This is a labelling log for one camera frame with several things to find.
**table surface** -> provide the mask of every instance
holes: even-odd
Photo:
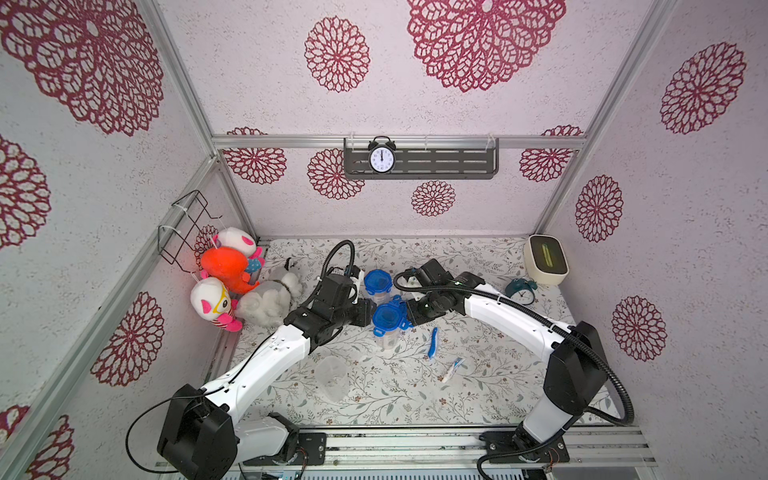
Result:
[[[525,238],[352,239],[355,265],[366,272],[380,268],[398,273],[437,259],[453,275],[470,271],[503,291],[510,279],[524,276]],[[261,278],[291,258],[299,275],[303,300],[316,285],[328,252],[338,240],[273,240],[266,252]],[[345,265],[342,248],[332,265]],[[539,286],[531,308],[550,319],[574,323],[556,286]],[[431,361],[434,327],[440,342]],[[245,359],[267,330],[253,324],[243,328],[233,365]],[[337,356],[349,368],[349,394],[328,400],[315,379],[316,364]],[[463,366],[447,383],[440,379],[462,357]],[[381,351],[372,330],[347,327],[327,346],[282,374],[252,404],[247,418],[278,412],[299,425],[466,425],[520,422],[543,394],[546,365],[498,330],[457,313],[405,332],[394,350]],[[617,411],[603,388],[591,403],[612,415]],[[604,423],[587,414],[582,423]]]

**blue lid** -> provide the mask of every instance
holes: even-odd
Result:
[[[406,317],[406,302],[395,295],[391,302],[379,305],[373,313],[373,335],[384,336],[393,330],[409,328],[411,323]]]
[[[392,277],[384,270],[371,270],[366,275],[365,284],[369,295],[389,292],[392,289]]]

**toothbrush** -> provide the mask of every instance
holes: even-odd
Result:
[[[427,352],[427,356],[430,360],[433,360],[435,358],[435,354],[437,353],[437,344],[438,344],[438,338],[437,338],[437,327],[435,327],[432,330],[432,345],[429,347],[429,351]]]
[[[451,365],[451,368],[448,369],[448,372],[442,377],[441,382],[447,383],[462,363],[464,363],[464,359],[461,357],[457,358],[453,365]]]

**clock face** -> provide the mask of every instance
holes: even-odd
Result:
[[[371,168],[384,174],[395,166],[395,154],[387,147],[376,147],[371,150]]]

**white stuffed toy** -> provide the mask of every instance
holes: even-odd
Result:
[[[283,325],[291,300],[301,298],[299,277],[286,266],[272,270],[270,279],[243,295],[237,304],[235,316],[272,329]]]
[[[243,329],[243,323],[232,316],[237,300],[230,298],[230,293],[221,280],[210,276],[197,282],[190,293],[190,302],[197,315],[215,326],[228,332],[239,332]]]

